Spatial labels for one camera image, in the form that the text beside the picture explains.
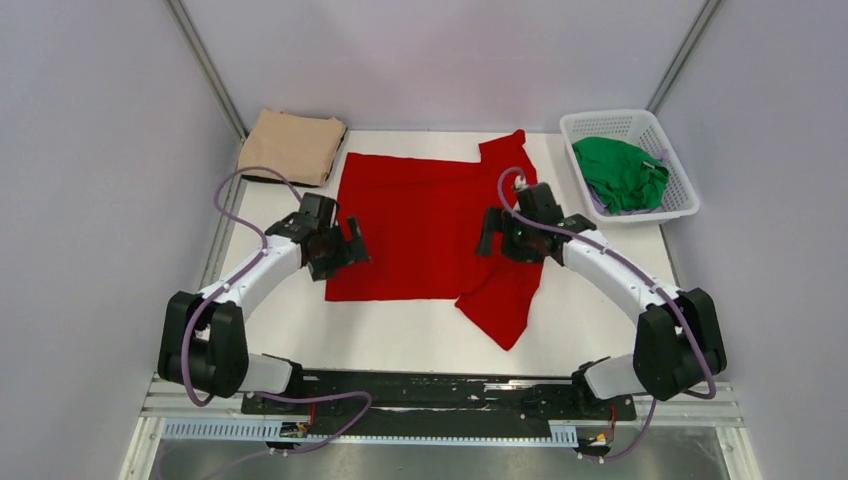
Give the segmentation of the red t shirt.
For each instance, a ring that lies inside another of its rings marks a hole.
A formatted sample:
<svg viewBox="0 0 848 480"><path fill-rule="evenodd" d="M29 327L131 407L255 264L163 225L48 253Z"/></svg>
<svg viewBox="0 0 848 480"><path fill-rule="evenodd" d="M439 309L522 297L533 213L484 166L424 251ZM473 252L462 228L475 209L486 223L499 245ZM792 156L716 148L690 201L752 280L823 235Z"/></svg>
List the red t shirt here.
<svg viewBox="0 0 848 480"><path fill-rule="evenodd" d="M331 278L328 301L453 301L499 347L510 350L524 333L539 288L539 264L513 262L475 249L486 211L498 207L497 182L519 167L537 172L517 130L479 145L476 163L352 152L345 159L337 200L343 217L357 219L370 260Z"/></svg>

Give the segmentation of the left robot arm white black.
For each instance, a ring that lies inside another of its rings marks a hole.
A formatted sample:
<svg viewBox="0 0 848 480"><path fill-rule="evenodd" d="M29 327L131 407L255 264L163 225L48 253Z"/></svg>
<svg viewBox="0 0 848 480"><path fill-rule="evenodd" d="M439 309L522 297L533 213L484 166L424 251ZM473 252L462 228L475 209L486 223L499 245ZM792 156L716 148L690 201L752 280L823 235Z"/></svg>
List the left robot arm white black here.
<svg viewBox="0 0 848 480"><path fill-rule="evenodd" d="M301 365L270 355L252 354L246 322L284 280L307 270L325 281L370 257L356 217L341 225L339 203L306 193L296 211L265 230L254 231L259 247L225 278L202 290L179 291L168 301L158 355L160 378L186 388L199 404L198 393L229 398L237 393L267 394L283 413L298 411L306 386Z"/></svg>

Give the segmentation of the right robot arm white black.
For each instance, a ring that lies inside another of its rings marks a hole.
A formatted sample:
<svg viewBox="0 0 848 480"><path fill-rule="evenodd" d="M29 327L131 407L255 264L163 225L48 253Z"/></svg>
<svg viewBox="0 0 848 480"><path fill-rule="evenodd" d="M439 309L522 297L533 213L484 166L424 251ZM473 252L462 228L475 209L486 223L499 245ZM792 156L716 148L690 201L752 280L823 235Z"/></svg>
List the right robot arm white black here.
<svg viewBox="0 0 848 480"><path fill-rule="evenodd" d="M658 401L693 395L727 366L715 303L700 288L684 291L648 274L614 249L598 227L580 214L567 216L546 183L521 185L517 204L487 208L479 256L494 249L521 264L554 260L589 281L633 322L630 354L607 357L579 367L571 403L584 417L596 417L611 398L648 395Z"/></svg>

